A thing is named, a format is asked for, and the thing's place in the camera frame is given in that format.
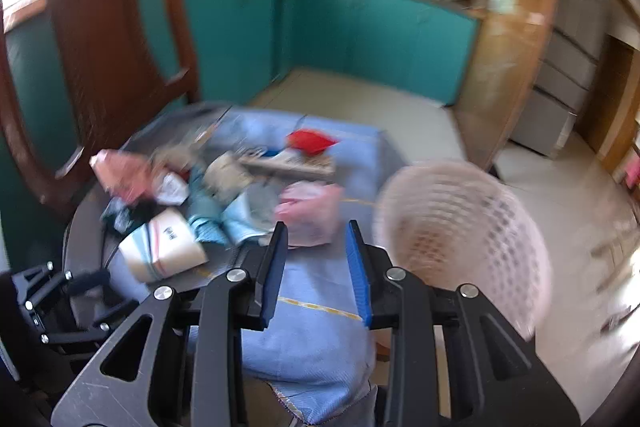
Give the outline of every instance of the metal bolt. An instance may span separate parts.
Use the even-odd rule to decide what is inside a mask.
[[[472,284],[463,284],[460,286],[460,293],[467,299],[475,299],[480,293],[478,288]]]
[[[234,268],[226,274],[226,278],[231,282],[240,282],[246,277],[246,272],[241,268]]]
[[[174,291],[169,286],[158,286],[154,291],[154,297],[159,301],[166,301],[173,294]]]
[[[406,272],[402,268],[394,266],[386,271],[386,278],[392,281],[401,281],[406,277]]]

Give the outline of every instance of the tiled floor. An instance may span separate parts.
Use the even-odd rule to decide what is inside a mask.
[[[336,74],[296,70],[254,105],[375,125],[409,161],[464,157],[450,110]],[[597,295],[595,288],[610,266],[590,255],[633,222],[631,209],[575,135],[554,161],[508,144],[497,168],[542,230],[554,267],[551,309],[536,335],[538,354],[586,420],[640,341],[640,313],[617,332],[600,336],[610,314],[640,302],[640,278]]]

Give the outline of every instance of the wooden chair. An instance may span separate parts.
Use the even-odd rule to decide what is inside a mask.
[[[69,219],[92,177],[89,158],[117,148],[167,103],[199,99],[198,68],[182,0],[164,0],[180,72],[161,77],[145,44],[138,0],[46,0],[62,58],[79,146],[50,172],[27,135],[9,68],[0,2],[0,124],[15,163],[38,200]]]

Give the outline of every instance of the refrigerator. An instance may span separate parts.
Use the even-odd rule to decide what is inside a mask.
[[[608,0],[558,0],[546,54],[511,140],[558,155],[593,83],[608,19]]]

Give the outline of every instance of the table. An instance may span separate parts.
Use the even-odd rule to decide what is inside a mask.
[[[208,126],[228,105],[202,103],[160,116],[134,135],[124,149],[150,154],[158,146],[179,141],[198,127]],[[331,149],[337,163],[335,182],[344,188],[340,218],[356,219],[365,241],[372,242],[374,202],[385,181],[404,166],[384,132],[358,124],[283,113],[232,107],[224,118],[242,115],[248,142],[281,140],[299,126],[322,130],[340,143]],[[211,152],[225,152],[225,145]],[[100,215],[108,195],[95,185],[76,211],[65,238],[63,264],[72,273],[104,266],[117,244],[103,245]],[[162,284],[178,291],[205,285],[232,267],[228,256],[211,254],[210,261]],[[111,284],[140,301],[153,285],[136,281],[117,251],[109,263]],[[76,319],[87,327],[102,309],[99,295],[72,302]],[[290,250],[274,317],[264,332],[242,332],[245,372],[267,381],[281,404],[305,423],[370,426],[376,387],[369,384],[375,365],[373,337],[357,316],[344,249],[344,227],[322,247]]]

